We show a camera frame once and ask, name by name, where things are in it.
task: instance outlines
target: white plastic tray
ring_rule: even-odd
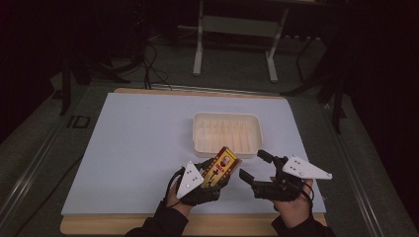
[[[197,113],[193,131],[197,156],[204,158],[215,157],[222,146],[228,146],[238,158],[252,158],[263,143],[254,115]]]

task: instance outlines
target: human hand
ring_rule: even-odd
[[[306,185],[303,190],[310,195],[313,180],[304,180]],[[280,212],[284,224],[287,228],[293,228],[303,223],[310,215],[310,200],[304,195],[299,195],[292,201],[271,200],[275,208]]]
[[[177,197],[176,197],[176,187],[177,183],[175,183],[172,188],[169,190],[169,194],[167,196],[166,207],[177,209],[181,212],[185,217],[188,217],[189,213],[191,212],[192,206],[183,204]]]

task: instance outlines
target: table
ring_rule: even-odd
[[[185,92],[166,92],[166,91],[144,91],[132,89],[119,89],[117,93],[151,93],[154,95],[178,95],[178,96],[212,96],[212,97],[226,97],[225,94],[207,94],[207,93],[185,93]],[[246,96],[234,95],[229,96],[234,98],[260,98],[260,99],[275,99],[283,100],[281,98],[261,97],[261,96]],[[66,215],[61,223],[61,232],[64,234],[124,234],[133,227],[137,227],[143,223],[146,217],[151,214],[81,214],[81,215]],[[277,213],[235,213],[235,214],[202,214],[193,213],[190,215],[190,223],[185,230],[185,235],[216,235],[216,236],[272,236],[275,231],[270,226],[272,220],[278,216]],[[315,218],[326,224],[323,214],[315,214]],[[225,223],[228,220],[229,226],[220,228],[212,224],[211,226],[205,223]]]

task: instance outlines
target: white board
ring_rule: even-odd
[[[285,99],[248,99],[110,93],[74,179],[62,215],[154,213],[173,174],[195,155],[193,119],[198,112],[252,114],[259,118],[262,149],[307,159],[293,113]],[[275,176],[273,164],[255,156],[240,168],[257,181]],[[325,212],[316,184],[313,212]],[[273,213],[255,199],[238,170],[218,201],[192,213]]]

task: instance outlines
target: metal frame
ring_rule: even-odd
[[[277,70],[274,62],[275,51],[281,38],[289,8],[285,8],[281,20],[277,22],[255,21],[236,18],[225,18],[204,15],[204,1],[200,0],[200,13],[198,19],[198,45],[195,53],[193,74],[201,75],[203,61],[203,33],[218,32],[227,34],[238,34],[246,36],[258,36],[273,38],[271,48],[266,51],[266,61],[268,64],[269,77],[271,82],[278,82]]]

